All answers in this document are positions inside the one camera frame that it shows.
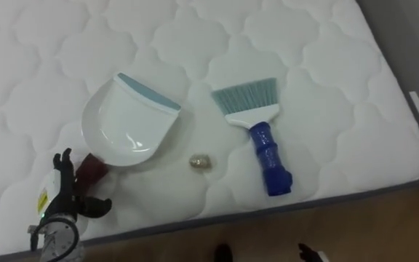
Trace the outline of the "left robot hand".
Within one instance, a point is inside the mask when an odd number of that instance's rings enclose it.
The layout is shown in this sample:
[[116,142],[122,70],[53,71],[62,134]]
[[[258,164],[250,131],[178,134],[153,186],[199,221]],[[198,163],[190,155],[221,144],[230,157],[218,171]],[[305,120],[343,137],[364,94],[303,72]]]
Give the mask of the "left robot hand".
[[93,154],[88,154],[75,168],[71,149],[56,153],[52,160],[53,170],[44,178],[36,203],[41,221],[57,215],[78,215],[101,218],[112,208],[111,199],[99,199],[88,194],[108,172],[108,166]]

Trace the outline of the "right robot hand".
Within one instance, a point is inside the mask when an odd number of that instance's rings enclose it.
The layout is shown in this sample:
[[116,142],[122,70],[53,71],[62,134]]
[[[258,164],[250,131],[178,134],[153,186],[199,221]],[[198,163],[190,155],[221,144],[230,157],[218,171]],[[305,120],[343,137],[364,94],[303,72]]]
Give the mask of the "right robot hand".
[[314,250],[304,243],[298,244],[299,256],[303,262],[330,262],[326,253]]

